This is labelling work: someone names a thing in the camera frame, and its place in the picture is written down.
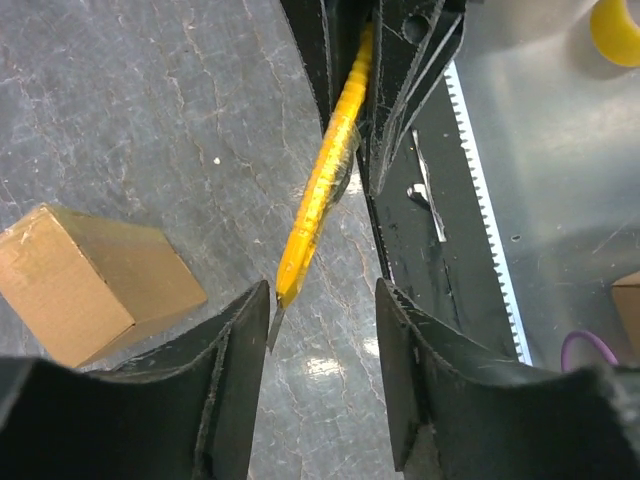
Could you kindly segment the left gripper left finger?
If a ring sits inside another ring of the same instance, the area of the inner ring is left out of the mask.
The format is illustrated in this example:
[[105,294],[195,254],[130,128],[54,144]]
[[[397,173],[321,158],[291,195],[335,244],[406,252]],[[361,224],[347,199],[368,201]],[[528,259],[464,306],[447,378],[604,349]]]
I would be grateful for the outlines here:
[[269,314],[269,286],[259,281],[109,371],[3,358],[2,477],[246,478]]

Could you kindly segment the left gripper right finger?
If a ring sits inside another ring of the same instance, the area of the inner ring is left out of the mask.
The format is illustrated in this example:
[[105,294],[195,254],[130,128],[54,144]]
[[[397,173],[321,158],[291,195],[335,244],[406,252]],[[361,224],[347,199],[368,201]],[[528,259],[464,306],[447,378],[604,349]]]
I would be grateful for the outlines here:
[[635,479],[639,372],[556,373],[478,344],[376,285],[393,464],[408,479]]

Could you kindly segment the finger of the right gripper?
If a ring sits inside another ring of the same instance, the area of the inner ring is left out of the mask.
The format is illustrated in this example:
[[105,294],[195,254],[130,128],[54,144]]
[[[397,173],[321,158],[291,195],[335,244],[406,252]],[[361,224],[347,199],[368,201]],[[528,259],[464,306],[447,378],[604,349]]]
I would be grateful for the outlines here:
[[332,111],[331,60],[327,11],[321,0],[281,0],[325,130]]
[[458,52],[463,1],[377,1],[367,120],[367,189],[379,194],[400,140]]

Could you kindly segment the yellow utility knife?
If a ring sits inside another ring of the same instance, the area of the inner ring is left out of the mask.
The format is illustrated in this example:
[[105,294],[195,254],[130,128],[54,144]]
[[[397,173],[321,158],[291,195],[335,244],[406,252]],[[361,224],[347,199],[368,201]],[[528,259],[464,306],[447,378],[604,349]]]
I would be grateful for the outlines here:
[[366,99],[373,40],[373,24],[368,22],[331,114],[279,262],[275,282],[276,311],[266,341],[269,350],[275,346],[286,309],[303,286],[326,218],[350,181],[354,153],[359,146],[357,119]]

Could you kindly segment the brown cardboard express box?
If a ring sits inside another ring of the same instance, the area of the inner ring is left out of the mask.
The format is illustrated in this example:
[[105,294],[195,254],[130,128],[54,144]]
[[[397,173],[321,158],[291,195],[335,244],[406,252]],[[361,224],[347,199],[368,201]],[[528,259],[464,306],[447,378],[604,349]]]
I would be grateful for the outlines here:
[[207,301],[161,230],[49,204],[2,232],[1,293],[52,359],[72,368]]

